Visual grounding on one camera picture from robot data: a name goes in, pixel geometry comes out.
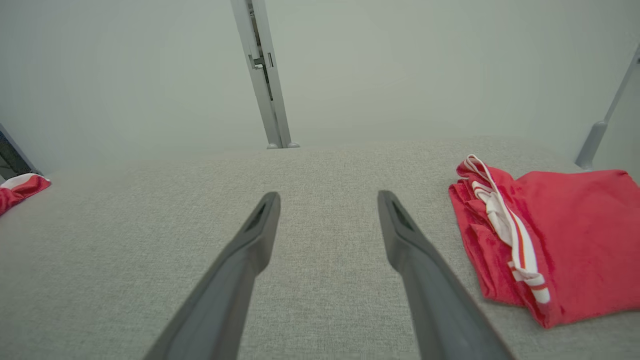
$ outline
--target gray support leg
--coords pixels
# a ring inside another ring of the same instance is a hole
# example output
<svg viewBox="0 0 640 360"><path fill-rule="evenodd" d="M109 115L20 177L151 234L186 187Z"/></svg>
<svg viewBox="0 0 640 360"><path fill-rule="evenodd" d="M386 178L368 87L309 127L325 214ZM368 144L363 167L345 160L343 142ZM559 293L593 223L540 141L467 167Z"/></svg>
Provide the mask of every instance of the gray support leg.
<svg viewBox="0 0 640 360"><path fill-rule="evenodd" d="M609 110L607 114L604 116L603 121L598 121L593 124L591 127L591 132L587 136L587 140L584 142L582 149L580 150L580 154L578 154L578 158L575 160L575 164L584 170L593 170L593 158L596 155L596 151L598 150L598 146L600 146L600 142L602 141L602 137L604 136L605 131L607 130L607 124L611 119L611 115L613 115L613 111L616 109L618 105L618 101L622 96L622 92L625 91L627 87L627 83L629 82L629 78L631 78L631 73L634 71L636 64L638 63L640 58L640 46L637 48L636 53L634 54L634 58L631 60L631 64L625 73L625 77L622 78L622 83L620 83L620 87L616 92L616 95L613 97L613 101L609 106Z"/></svg>

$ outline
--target couch cushion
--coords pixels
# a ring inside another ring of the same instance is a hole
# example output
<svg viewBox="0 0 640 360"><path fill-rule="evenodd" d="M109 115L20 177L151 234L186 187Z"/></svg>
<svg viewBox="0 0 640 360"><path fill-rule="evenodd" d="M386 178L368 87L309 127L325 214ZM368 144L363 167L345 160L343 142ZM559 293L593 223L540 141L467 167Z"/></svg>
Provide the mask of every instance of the couch cushion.
<svg viewBox="0 0 640 360"><path fill-rule="evenodd" d="M551 330L482 299L447 187L474 153L515 177L577 172L520 139L375 143L59 172L0 217L0 358L140 358L260 197L282 212L239 358L418 358L376 209L392 190L514 354L637 357L638 313Z"/></svg>

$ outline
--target red towel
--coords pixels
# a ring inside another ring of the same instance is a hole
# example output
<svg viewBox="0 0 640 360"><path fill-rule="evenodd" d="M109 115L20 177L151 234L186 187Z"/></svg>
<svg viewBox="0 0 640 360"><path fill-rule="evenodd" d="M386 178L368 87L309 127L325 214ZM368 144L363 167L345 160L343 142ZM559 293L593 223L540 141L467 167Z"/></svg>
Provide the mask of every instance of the red towel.
<svg viewBox="0 0 640 360"><path fill-rule="evenodd" d="M0 215L51 185L51 182L37 174L22 174L0 185Z"/></svg>
<svg viewBox="0 0 640 360"><path fill-rule="evenodd" d="M624 171L529 172L469 155L449 196L483 295L545 328L640 309L640 188Z"/></svg>

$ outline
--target red and white fabric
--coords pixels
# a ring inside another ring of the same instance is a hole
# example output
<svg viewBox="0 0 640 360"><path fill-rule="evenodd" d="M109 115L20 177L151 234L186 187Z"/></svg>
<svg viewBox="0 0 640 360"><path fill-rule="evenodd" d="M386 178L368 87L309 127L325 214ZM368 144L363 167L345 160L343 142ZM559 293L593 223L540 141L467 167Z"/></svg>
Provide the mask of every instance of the red and white fabric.
<svg viewBox="0 0 640 360"><path fill-rule="evenodd" d="M22 174L0 185L0 215L51 185L51 182L38 174Z"/></svg>
<svg viewBox="0 0 640 360"><path fill-rule="evenodd" d="M640 188L622 170L514 180L469 155L449 187L483 295L545 328L640 309Z"/></svg>

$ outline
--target white stripe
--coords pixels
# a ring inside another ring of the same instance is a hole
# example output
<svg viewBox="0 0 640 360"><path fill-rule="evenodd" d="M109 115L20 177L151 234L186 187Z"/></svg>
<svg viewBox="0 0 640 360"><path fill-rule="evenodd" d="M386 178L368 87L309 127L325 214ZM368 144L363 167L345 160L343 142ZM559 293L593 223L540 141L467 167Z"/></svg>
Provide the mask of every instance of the white stripe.
<svg viewBox="0 0 640 360"><path fill-rule="evenodd" d="M24 183L26 183L27 181L29 181L29 179L31 179L31 176L38 176L37 174L22 174L22 175L18 175L15 177L12 177L11 179L5 181L2 185L0 185L0 188L6 188L6 189L13 189L18 185L22 185Z"/></svg>
<svg viewBox="0 0 640 360"><path fill-rule="evenodd" d="M474 189L475 188L480 188L480 189L482 189L482 190L484 190L486 192L490 192L490 193L493 192L492 188L490 188L489 186L482 185L481 183L478 183L477 181L472 181L471 182L471 187L474 188Z"/></svg>
<svg viewBox="0 0 640 360"><path fill-rule="evenodd" d="M477 169L475 162L482 165L486 176L484 176L484 174ZM502 210L504 218L508 223L509 233L511 234L511 239L513 241L509 241L509 239L503 239L502 237L500 237L500 239L507 244L511 244L511 259L513 261L513 266L516 268L516 271L521 275L521 277L525 279L525 281L529 279L536 282L540 280L533 280L533 279L539 278L541 279L542 283L544 283L544 277L538 273L538 262L536 259L536 253L533 249L533 242L531 241L531 237L529 236L529 233L527 232L527 229L524 226L524 223L520 220L520 218L514 212L512 212L507 207L507 204L506 202L504 202L504 198L502 197L502 194L498 190L498 186L496 185L495 181L493 181L493 178L491 177L489 168L474 154L467 156L464 163L467 168L475 171L478 175L482 176L491 184L494 190L493 193L498 198L499 206ZM484 195L484 193L480 189L478 189L477 192L474 191L474 193L476 193L476 197L478 196L478 194ZM522 237L523 249L520 249L520 244L519 244L520 242L518 241L518 230L520 230L520 236ZM525 264L520 264L520 251L523 252ZM531 291L534 293L534 296L536 297L536 301L541 302L542 304L549 302L550 295L549 295L548 289L531 290Z"/></svg>
<svg viewBox="0 0 640 360"><path fill-rule="evenodd" d="M489 201L489 199L491 198L491 194L482 190L482 189L476 189L474 191L474 194L476 195L476 197L480 200L482 200L483 203L487 203Z"/></svg>
<svg viewBox="0 0 640 360"><path fill-rule="evenodd" d="M513 211L509 210L513 215L513 218L516 219L516 225L520 228L520 235L522 236L522 249L524 252L524 262L526 266L523 266L527 269L528 272L538 272L538 263L536 261L536 252L533 250L533 242L531 241L531 237L527 232L527 228L522 223L522 220L513 213Z"/></svg>
<svg viewBox="0 0 640 360"><path fill-rule="evenodd" d="M549 289L544 288L542 290L531 290L533 293L533 297L536 298L536 301L540 304L546 304L551 300L551 295L549 294Z"/></svg>
<svg viewBox="0 0 640 360"><path fill-rule="evenodd" d="M514 265L513 261L509 261L507 264L509 265L509 268L512 268L513 265ZM522 274L520 274L520 272L518 270L512 270L511 271L511 275L513 275L513 278L516 281L523 281L524 280L524 278L522 277Z"/></svg>
<svg viewBox="0 0 640 360"><path fill-rule="evenodd" d="M524 282L527 283L527 285L529 286L539 286L545 283L545 277L542 276L542 274L539 274L540 276L536 276L536 277L531 277L529 279L524 279Z"/></svg>

